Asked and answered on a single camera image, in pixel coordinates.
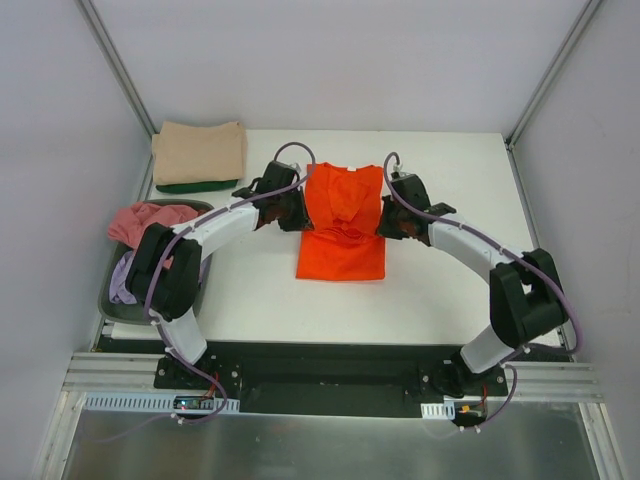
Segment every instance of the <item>pink cloth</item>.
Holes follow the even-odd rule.
[[[186,205],[154,205],[138,202],[118,210],[109,225],[107,236],[135,250],[140,245],[144,231],[152,223],[170,227],[193,220],[197,216],[198,212]]]

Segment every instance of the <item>gray wall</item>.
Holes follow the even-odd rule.
[[[96,0],[156,127],[508,133],[585,0]]]
[[[640,2],[604,4],[516,146],[541,243],[597,364],[640,478]]]
[[[0,478],[27,478],[148,140],[71,0],[0,2]]]

